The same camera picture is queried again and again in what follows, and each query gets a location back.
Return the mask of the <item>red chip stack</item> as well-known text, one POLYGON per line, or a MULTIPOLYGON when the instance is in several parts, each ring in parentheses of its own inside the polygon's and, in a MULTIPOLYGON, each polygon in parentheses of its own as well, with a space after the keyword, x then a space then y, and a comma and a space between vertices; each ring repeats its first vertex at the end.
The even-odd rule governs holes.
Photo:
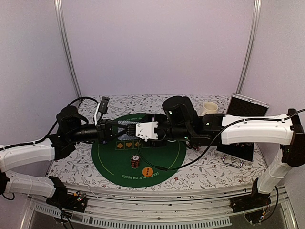
POLYGON ((141 158, 139 155, 133 155, 131 157, 131 167, 134 169, 138 168, 140 166, 140 160, 141 158))

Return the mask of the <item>orange round blind button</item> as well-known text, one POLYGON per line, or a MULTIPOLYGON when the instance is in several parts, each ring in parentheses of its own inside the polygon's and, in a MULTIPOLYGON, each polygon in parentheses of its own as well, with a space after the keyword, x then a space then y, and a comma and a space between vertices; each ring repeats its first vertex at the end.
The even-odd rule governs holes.
POLYGON ((144 177, 151 177, 154 174, 154 170, 151 167, 144 167, 142 174, 144 177))

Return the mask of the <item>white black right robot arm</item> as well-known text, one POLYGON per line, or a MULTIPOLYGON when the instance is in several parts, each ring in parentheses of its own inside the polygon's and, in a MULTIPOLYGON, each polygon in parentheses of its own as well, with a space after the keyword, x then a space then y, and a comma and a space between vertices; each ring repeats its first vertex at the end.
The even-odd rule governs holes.
POLYGON ((224 114, 199 116, 189 97, 173 96, 162 104, 164 115, 148 114, 148 122, 136 125, 136 136, 144 141, 178 140, 191 145, 211 146, 235 143, 274 143, 280 148, 265 173, 253 184, 246 198, 250 208, 264 202, 265 195, 288 172, 305 163, 305 132, 298 111, 268 117, 239 117, 224 114))

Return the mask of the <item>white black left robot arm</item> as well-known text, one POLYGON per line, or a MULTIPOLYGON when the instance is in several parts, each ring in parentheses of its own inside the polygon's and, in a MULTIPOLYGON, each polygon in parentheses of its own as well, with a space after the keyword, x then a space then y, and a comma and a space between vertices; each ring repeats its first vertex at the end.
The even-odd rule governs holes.
POLYGON ((33 142, 2 146, 0 148, 0 193, 23 193, 53 199, 60 207, 67 207, 71 197, 67 188, 57 177, 33 177, 18 174, 12 169, 40 161, 67 158, 76 143, 111 141, 118 137, 113 127, 118 123, 109 119, 95 118, 90 124, 79 114, 76 106, 69 104, 56 116, 56 133, 33 142))

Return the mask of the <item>round green poker mat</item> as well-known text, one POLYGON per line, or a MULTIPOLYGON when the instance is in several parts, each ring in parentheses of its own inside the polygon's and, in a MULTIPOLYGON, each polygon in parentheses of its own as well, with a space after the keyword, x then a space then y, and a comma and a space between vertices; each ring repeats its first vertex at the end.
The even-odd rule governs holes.
POLYGON ((138 139, 120 141, 116 138, 106 144, 94 143, 91 157, 98 172, 110 183, 128 188, 145 188, 158 185, 177 172, 186 156, 182 142, 167 142, 165 147, 145 146, 138 139), (131 167, 131 157, 139 155, 140 166, 131 167), (142 169, 151 167, 154 174, 144 177, 142 169))

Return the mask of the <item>floral white tablecloth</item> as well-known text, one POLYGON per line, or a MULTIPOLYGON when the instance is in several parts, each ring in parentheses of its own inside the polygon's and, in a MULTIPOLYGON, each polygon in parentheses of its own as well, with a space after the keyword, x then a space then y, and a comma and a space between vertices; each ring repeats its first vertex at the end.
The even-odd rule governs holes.
POLYGON ((80 143, 67 158, 54 161, 49 175, 58 177, 63 183, 101 189, 121 189, 138 191, 184 191, 209 188, 232 187, 252 184, 266 169, 258 147, 254 148, 254 160, 240 169, 226 166, 215 153, 215 147, 208 151, 203 148, 186 148, 183 164, 166 181, 145 188, 128 188, 107 181, 96 169, 92 160, 92 145, 80 143))

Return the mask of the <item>cream ceramic mug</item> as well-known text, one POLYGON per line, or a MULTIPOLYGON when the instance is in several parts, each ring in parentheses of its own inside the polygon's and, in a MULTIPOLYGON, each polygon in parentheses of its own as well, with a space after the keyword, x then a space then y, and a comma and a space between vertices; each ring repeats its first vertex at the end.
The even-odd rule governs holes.
POLYGON ((218 112, 218 105, 213 102, 205 102, 202 106, 201 116, 215 114, 218 112))

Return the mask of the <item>aluminium poker chip case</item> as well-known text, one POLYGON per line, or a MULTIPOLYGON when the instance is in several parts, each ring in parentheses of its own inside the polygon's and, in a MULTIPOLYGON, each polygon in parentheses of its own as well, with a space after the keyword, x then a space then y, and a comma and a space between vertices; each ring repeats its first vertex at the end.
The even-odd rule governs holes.
MULTIPOLYGON (((226 113, 233 116, 265 116, 269 105, 253 98, 233 93, 226 113)), ((226 166, 240 169, 254 160, 254 143, 236 143, 222 145, 215 153, 222 158, 226 166)))

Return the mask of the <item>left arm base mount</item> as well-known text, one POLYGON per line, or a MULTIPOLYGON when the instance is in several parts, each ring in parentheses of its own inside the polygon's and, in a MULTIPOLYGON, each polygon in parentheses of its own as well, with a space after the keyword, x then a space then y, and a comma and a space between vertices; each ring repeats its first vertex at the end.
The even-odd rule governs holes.
POLYGON ((55 191, 54 195, 46 198, 46 203, 57 207, 59 210, 68 209, 84 213, 87 206, 87 194, 76 191, 69 194, 66 190, 55 191))

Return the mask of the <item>aluminium front rail frame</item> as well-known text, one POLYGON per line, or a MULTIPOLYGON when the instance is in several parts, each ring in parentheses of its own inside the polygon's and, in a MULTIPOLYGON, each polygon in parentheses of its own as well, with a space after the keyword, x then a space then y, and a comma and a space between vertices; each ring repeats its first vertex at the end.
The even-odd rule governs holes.
POLYGON ((251 192, 250 185, 187 191, 134 191, 81 187, 88 203, 70 219, 41 197, 28 198, 23 229, 296 229, 286 189, 272 191, 263 222, 253 224, 263 208, 234 212, 230 200, 251 192))

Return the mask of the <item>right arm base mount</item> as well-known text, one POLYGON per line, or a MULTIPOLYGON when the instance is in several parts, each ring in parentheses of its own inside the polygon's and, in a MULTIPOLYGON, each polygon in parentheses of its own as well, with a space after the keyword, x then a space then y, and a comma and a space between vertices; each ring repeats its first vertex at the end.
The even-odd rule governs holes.
POLYGON ((230 199, 230 207, 233 213, 251 210, 251 212, 244 214, 245 219, 251 224, 259 224, 263 221, 270 204, 269 196, 261 194, 258 194, 258 196, 249 194, 230 199))

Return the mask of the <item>left aluminium frame post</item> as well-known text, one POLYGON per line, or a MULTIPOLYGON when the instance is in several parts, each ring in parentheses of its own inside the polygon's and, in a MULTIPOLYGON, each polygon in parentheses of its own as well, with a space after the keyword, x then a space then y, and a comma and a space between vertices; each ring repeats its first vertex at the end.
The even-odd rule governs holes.
POLYGON ((62 7, 62 0, 54 0, 54 6, 55 6, 55 13, 58 23, 58 28, 60 32, 61 42, 63 46, 63 51, 65 54, 66 62, 68 65, 68 70, 71 77, 72 86, 75 90, 75 94, 77 98, 82 97, 81 88, 77 79, 76 71, 74 68, 74 63, 72 59, 72 54, 69 46, 69 40, 68 40, 68 34, 66 31, 65 26, 65 20, 64 20, 64 13, 63 13, 63 7, 62 7))

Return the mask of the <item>aluminium frame post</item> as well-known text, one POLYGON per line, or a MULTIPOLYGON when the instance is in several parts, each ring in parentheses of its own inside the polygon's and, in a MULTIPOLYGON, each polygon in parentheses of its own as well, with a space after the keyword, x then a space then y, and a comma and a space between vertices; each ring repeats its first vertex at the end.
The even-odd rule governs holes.
POLYGON ((253 9, 253 15, 252 15, 252 21, 250 26, 250 33, 249 33, 249 39, 246 47, 244 62, 241 69, 240 78, 238 81, 238 85, 236 88, 236 93, 241 94, 244 88, 244 84, 247 77, 248 68, 251 61, 251 56, 254 48, 255 38, 259 26, 259 20, 260 20, 260 12, 261 12, 261 6, 262 1, 261 0, 255 0, 254 1, 254 9, 253 9))
POLYGON ((74 68, 74 63, 72 59, 72 54, 69 46, 69 40, 68 40, 68 34, 66 31, 65 26, 65 20, 64 20, 64 13, 63 13, 63 7, 62 7, 62 0, 54 0, 54 6, 55 6, 55 13, 58 23, 58 28, 60 32, 61 42, 63 46, 63 51, 65 54, 66 62, 68 65, 68 70, 71 77, 72 86, 75 90, 75 94, 77 98, 82 97, 81 88, 77 79, 76 71, 74 68))

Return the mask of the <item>right aluminium frame post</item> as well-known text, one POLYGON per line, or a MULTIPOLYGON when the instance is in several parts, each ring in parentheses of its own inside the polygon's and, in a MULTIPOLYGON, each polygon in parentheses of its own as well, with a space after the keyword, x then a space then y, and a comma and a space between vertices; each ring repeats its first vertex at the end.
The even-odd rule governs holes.
POLYGON ((241 94, 244 88, 244 84, 247 77, 248 68, 251 61, 251 56, 254 48, 255 38, 259 26, 259 20, 260 20, 260 12, 261 12, 261 6, 262 1, 261 0, 255 0, 254 1, 254 9, 253 9, 253 15, 252 15, 252 21, 250 26, 250 33, 249 33, 249 39, 246 47, 244 62, 241 69, 240 78, 238 81, 238 85, 236 88, 236 93, 241 94))

